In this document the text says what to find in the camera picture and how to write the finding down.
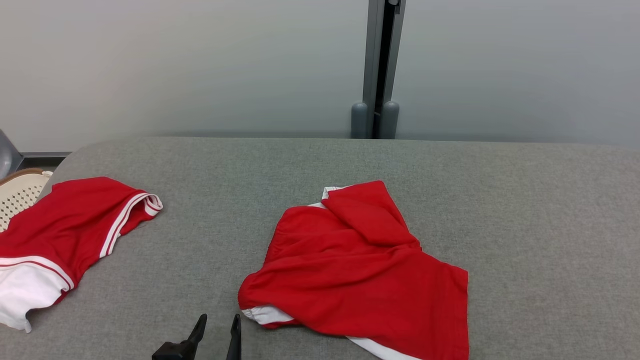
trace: gray plastic object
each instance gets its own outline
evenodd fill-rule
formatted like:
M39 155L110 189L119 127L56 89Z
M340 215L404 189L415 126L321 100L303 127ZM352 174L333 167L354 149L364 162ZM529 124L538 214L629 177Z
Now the gray plastic object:
M22 156L0 130L0 179L16 171L21 162Z
M378 138L395 139L396 127L398 125L398 113L400 113L400 105L395 101L387 101L382 106L382 114L380 114L380 124L378 128Z
M364 102L356 102L351 107L351 138L368 138L369 125L367 123L367 105Z

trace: gray tablecloth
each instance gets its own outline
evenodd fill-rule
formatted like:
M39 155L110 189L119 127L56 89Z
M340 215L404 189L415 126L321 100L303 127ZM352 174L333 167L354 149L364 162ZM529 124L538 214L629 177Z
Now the gray tablecloth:
M60 304L0 326L3 359L149 359L209 315L223 359L237 289L276 222L324 186L383 180L425 252L469 271L471 359L640 359L640 152L534 143L135 138L69 156L51 183L109 176L158 194ZM245 359L374 359L243 318Z

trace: red garment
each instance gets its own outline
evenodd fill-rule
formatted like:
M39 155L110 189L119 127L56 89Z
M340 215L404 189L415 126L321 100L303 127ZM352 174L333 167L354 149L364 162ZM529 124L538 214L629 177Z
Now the red garment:
M384 183L328 192L276 226L238 292L265 327L300 323L382 359L468 359L467 272L422 252Z
M156 195L108 177L53 185L0 233L0 323L29 332L29 309L60 301L118 237L162 207Z

